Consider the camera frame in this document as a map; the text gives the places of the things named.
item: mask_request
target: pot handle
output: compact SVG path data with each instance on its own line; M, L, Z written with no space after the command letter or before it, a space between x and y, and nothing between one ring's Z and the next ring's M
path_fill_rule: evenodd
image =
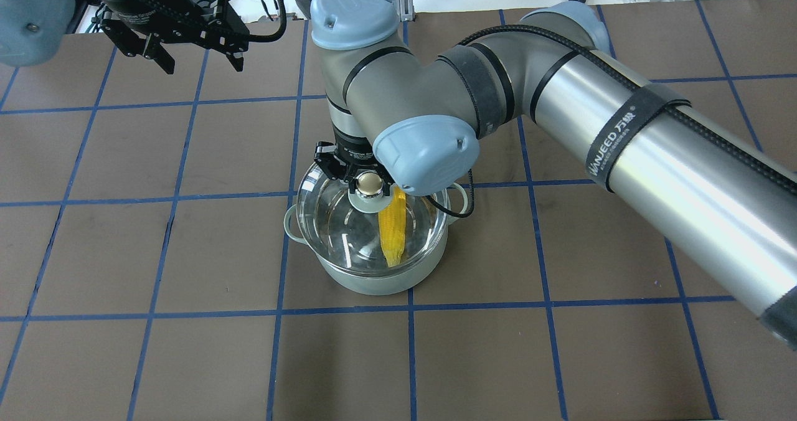
M288 208L288 210L285 211L285 218L282 220L282 226L283 228L285 228L285 234L288 234L288 237L295 240L296 242L307 245L308 244L307 240L305 240L304 237L302 237L301 235L297 236L291 231L291 218L295 213L296 213L296 205L293 205L290 208Z
M459 183L453 183L451 187L455 188L462 195L462 210L459 212L464 213L464 211L467 211L468 207L470 206L470 199L468 198L468 193L465 191L465 189L462 186L459 185ZM447 223L451 225L457 220L459 220L457 217L448 216Z

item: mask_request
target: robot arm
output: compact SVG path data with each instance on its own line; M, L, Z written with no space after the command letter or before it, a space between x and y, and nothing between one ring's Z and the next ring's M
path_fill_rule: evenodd
M219 51L242 71L248 42L274 41L285 32L285 6L277 1L280 26L271 35L250 35L226 0L103 0L98 24L120 52L156 61L169 74L174 59L163 44L173 43ZM55 55L74 0L0 0L0 9L0 62L29 66Z
M336 137L370 143L407 194L453 183L478 138L525 114L797 348L797 183L596 49L606 29L589 7L477 32L426 67L395 34L392 0L313 0L311 20Z

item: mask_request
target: yellow corn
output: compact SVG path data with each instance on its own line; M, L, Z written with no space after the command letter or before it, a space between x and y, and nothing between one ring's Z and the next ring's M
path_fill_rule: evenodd
M390 205L379 211L379 238L388 267L401 262L407 228L407 195L397 187L393 192Z

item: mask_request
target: blue tape line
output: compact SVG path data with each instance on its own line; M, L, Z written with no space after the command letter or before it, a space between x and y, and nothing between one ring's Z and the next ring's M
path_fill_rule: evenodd
M409 307L406 305L389 305L389 306L351 306L351 307L337 307L337 308L292 308L287 310L283 308L280 313L282 315L328 315L333 313L375 313L375 311L407 311Z
M0 203L0 208L18 207L18 206L59 206L62 202L52 200L49 202L3 202Z
M19 67L14 67L14 72L11 72L11 78L9 78L8 85L6 85L6 91L2 93L2 98L0 98L0 110L6 105L6 100L8 100L8 95L11 94L11 87L14 86L14 81L17 80L18 73Z
M436 305L415 305L415 311L438 310L503 310L504 308L544 308L545 301L507 301L496 303L446 303Z
M603 8L601 6L596 6L598 9L598 17L600 18L601 23L606 26L606 34L609 35L609 54L612 58L617 59L617 54L615 54L615 44L611 41L611 34L609 33L609 24L606 23L606 17L603 15Z
M555 308L574 308L592 306L671 305L680 302L680 298L672 296L663 298L618 298L615 300L552 301L550 304Z
M247 97L247 98L217 98L216 100L199 100L199 105L219 105L223 103L250 103L250 102L278 102L282 100L296 100L296 95L284 97Z
M99 110L129 110L134 108L162 108L163 106L190 106L194 102L131 103L129 105L103 105Z
M147 359L147 349L149 347L149 339L152 333L152 321L154 319L154 310L157 307L158 295L160 292L160 282L163 277L163 266L166 264L166 255L169 250L169 240L171 238L171 229L174 225L174 216L177 214L177 197L180 194L180 186L182 186L182 175L186 168L186 159L188 157L188 147L191 145L191 134L194 131L194 120L197 114L197 104L199 104L199 94L202 91L202 83L205 80L205 70L207 69L207 58L210 51L205 50L205 57L202 58L202 67L199 70L199 80L197 81L196 92L194 92L194 102L191 105L191 117L188 119L188 129L186 131L186 139L182 145L182 156L180 157L180 167L177 169L177 179L174 181L174 195L171 202L171 213L166 225L166 231L163 234L163 245L160 251L160 259L158 260L158 270L156 277L154 277L154 285L152 288L152 297L150 299L150 308L147 318L147 327L144 330L143 340L141 342L141 353L139 354L139 362L136 366L136 378L133 381L133 390L130 395L130 405L128 406L128 421L132 421L133 414L136 412L136 401L139 395L139 387L141 384L141 374L144 368L144 362Z
M745 125L750 132L750 136L752 137L752 142L755 144L755 148L759 149L759 151L763 151L761 148L761 142L759 142L758 137L755 135L755 130L752 128L752 124L750 123L750 118L748 117L747 111L745 109L745 105L742 104L742 100L739 97L739 92L737 91L737 87L733 84L733 80L731 79L731 73L728 70L728 65L725 64L725 59L722 57L722 52L720 52L720 46L717 44L717 40L714 38L714 32L711 30L711 26L709 26L709 20L705 17L705 12L703 11L703 5L700 4L700 1L695 1L695 6L697 6L697 12L700 13L700 18L703 20L703 26L705 26L705 31L709 35L709 40L711 40L711 46L714 46L714 52L717 53L717 60L720 60L720 66L722 67L723 73L725 73L725 78L728 80L728 85L731 87L731 92L733 93L733 98L737 101L737 106L739 106L739 112L742 114L742 118L745 120Z
M572 185L581 185L581 184L595 184L595 182L590 179L543 180L543 181L532 182L532 186L572 186ZM522 181L473 183L473 187L475 189L490 188L490 187L526 187L528 185L529 182L522 182ZM463 183L461 186L466 189L470 188L470 185L468 183Z
M415 290L413 288L407 290L407 339L410 358L410 421L418 421L418 384L415 378Z
M309 24L304 21L304 33L301 41L301 57L299 57L299 84L296 86L296 115L293 122L293 152L291 152L291 172L288 175L288 190L293 189L296 177L296 157L298 156L299 129L301 128L301 102L302 88L304 87L304 63L307 58L307 34ZM287 208L290 208L293 197L287 198ZM274 317L274 340L271 343L271 369L268 372L268 393L265 403L265 418L271 421L274 418L274 395L276 393L276 365L280 355L280 332L282 330L282 306L285 302L285 274L288 268L288 235L282 236L282 259L280 264L280 285L276 293L276 316Z
M537 262L540 265L540 280L543 287L543 297L545 303L545 316L549 325L550 356L553 359L553 371L556 377L556 390L559 396L559 409L562 419L567 421L567 401L564 396L564 382L562 379L562 366L559 358L559 345L556 341L556 327L553 319L553 304L550 300L550 288L547 283L547 270L545 268L545 253L543 251L543 239L540 232L540 217L537 213L537 202L534 194L534 179L532 168L529 164L529 152L526 149L526 131L523 127L523 118L517 118L518 137L521 141L521 153L523 154L523 166L526 169L526 179L529 180L529 204L532 210L532 224L534 225L534 242L537 247Z
M73 108L43 108L40 110L0 111L0 115L39 115L46 113L68 113L73 111L94 111L92 106L74 106Z
M736 301L730 295L714 295L714 296L687 296L686 301L689 303L726 303L729 301Z
M291 197L293 191L245 192L241 194L191 194L180 195L177 200L259 199L259 197Z
M217 199L259 199L259 197L293 197L295 191L274 191L274 192L245 192L240 194L188 194L179 195L177 200L217 200ZM79 205L137 205L143 203L162 203L174 202L174 197L146 197L145 199L87 199L87 200L67 200L66 206ZM59 206L62 201L42 201L42 202L0 202L0 208L19 207L19 206Z
M797 74L731 75L731 80L769 80L770 78L797 78Z
M154 313L154 319L178 318L229 318L234 316L274 316L276 310L228 310L228 311L170 311L170 313Z
M152 197L152 199L97 199L69 200L67 205L134 205L139 203L163 203L173 201L173 197Z
M522 182L522 181L513 181L513 182L475 182L473 183L473 188L490 188L490 187L524 187L528 186L529 183ZM461 185L463 188L469 189L470 185L468 183L462 183Z
M590 179L572 179L572 180L541 180L532 181L533 186L572 186L579 184L595 184Z
M88 142L88 135L91 133L92 126L94 125L94 118L97 116L97 106L100 105L100 99L102 98L103 92L105 92L105 85L108 83L108 76L111 73L111 67L113 66L113 59L116 57L116 47L111 50L111 57L108 59L108 66L105 67L105 75L103 76L102 83L100 84L100 89L97 91L97 99L94 102L94 107L92 108L91 117L88 118L88 123L86 123L86 129L83 132L83 140L80 141L80 149L77 151L77 157L75 159L75 164L72 166L72 173L69 175L69 181L66 185L66 190L64 191L64 198L62 200L62 204L60 205L60 209L58 210L58 217L55 220L55 225L52 228L52 234L50 235L49 242L47 243L47 249L45 250L44 257L42 259L42 266L39 268L39 272L36 276L36 284L34 285L34 291L32 291L31 298L28 301L28 309L25 313L25 319L23 319L22 324L19 327L19 334L17 335L17 342L14 344L14 352L11 353L11 359L8 362L8 368L6 368L6 375L3 378L2 387L0 387L0 405L2 405L3 398L6 397L6 391L8 390L9 381L11 381L11 374L14 372L14 364L17 362L17 356L19 355L19 350L22 347L22 339L25 337L25 332L28 329L28 324L31 321L31 315L34 311L34 305L36 305L36 299L38 297L39 288L42 286L42 280L45 276L45 271L47 270L47 264L49 263L49 257L52 253L52 245L55 243L56 236L58 234L58 228L60 227L60 221L63 219L64 210L66 208L66 201L69 199L69 193L72 191L72 184L75 182L75 177L77 176L77 169L80 167L80 160L83 159L83 152L86 149L86 143Z
M687 296L690 303L720 303L735 301L730 295ZM665 298L627 298L615 300L564 300L551 301L550 306L560 307L592 307L592 306L626 306L626 305L669 305L680 303L679 297ZM442 303L387 306L352 306L327 308L283 308L283 316L328 315L343 313L395 313L396 311L453 311L453 310L506 310L506 308L544 308L545 301L507 301L495 303ZM174 319L174 318L225 318L231 316L274 316L277 310L233 310L233 311L175 311L174 313L85 313L66 315L32 315L29 321L86 321L86 319ZM0 316L2 322L23 321L25 316Z
M728 77L653 78L653 83L724 82Z
M692 322L692 313L689 310L689 302L686 299L686 291L684 290L683 281L681 281L681 272L678 271L677 260L675 259L675 251L672 250L672 243L669 239L665 239L664 243L667 247L667 254L669 255L669 263L672 265L672 275L675 277L675 285L678 287L678 296L681 306L684 308L684 317L686 319L686 327L689 328L689 337L692 339L692 348L694 348L695 360L697 367L700 370L700 378L703 381L703 389L705 390L705 397L709 402L709 410L714 419L720 418L720 413L717 411L717 403L714 401L714 392L711 390L711 383L709 382L709 373L705 370L703 363L703 353L700 352L700 342L697 341L697 332L695 331L694 323Z
M77 315L34 315L31 321L91 321L91 319L147 319L146 313L86 313Z

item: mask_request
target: black strap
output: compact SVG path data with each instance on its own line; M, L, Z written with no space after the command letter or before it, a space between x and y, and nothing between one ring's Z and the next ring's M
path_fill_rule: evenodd
M501 118L504 102L490 75L490 66L481 60L476 49L465 46L452 47L438 55L438 60L455 70L470 94L476 112L476 137L481 139L493 133L504 123Z
M496 74L498 74L498 80L501 81L501 87L504 89L504 99L506 100L506 117L504 117L504 123L509 122L512 116L515 115L515 91L512 91L512 80L509 79L509 74L507 74L504 64L498 59L498 55L484 44L473 43L470 44L470 47L481 52L481 55L484 55L484 58L490 61L490 65L493 66Z
M763 311L761 323L797 351L797 287Z
M543 89L545 89L550 79L553 78L553 75L558 72L568 61L573 60L575 57L578 57L578 52L567 52L562 58L556 60L556 63L554 63L553 66L549 67L549 69L543 74L543 78L540 78L540 83L537 84L537 87L534 89L534 94L532 94L532 102L529 104L529 116L532 118L534 123L537 123L535 112L537 112L537 102L540 101L540 96L543 93Z
M334 107L334 108L335 108L337 111L340 111L341 113L344 113L344 114L347 114L347 115L350 115L350 114L351 114L351 111L348 111L346 108L343 108L342 106L338 105L337 103L335 103L335 102L332 102L332 99L331 99L329 96L327 96L327 101L328 101L328 102L329 102L329 104L330 104L331 106L333 106L333 107Z
M368 66L368 64L371 61L374 61L378 58L384 57L385 55L396 52L408 53L412 55L410 49L407 49L406 47L390 46L390 47L383 47L382 49L379 49L377 51L373 51L370 54L368 54L367 57L360 60L359 63L356 64L355 67L351 69L349 75L346 77L346 80L344 81L344 89L342 89L342 97L344 97L344 103L347 103L348 88L351 86L351 81L353 81L354 78L357 77L357 74L359 74L359 72L361 72L362 69L365 69L365 67Z
M660 83L637 89L603 126L587 154L587 175L609 188L609 173L634 136L666 106L689 105L689 100Z

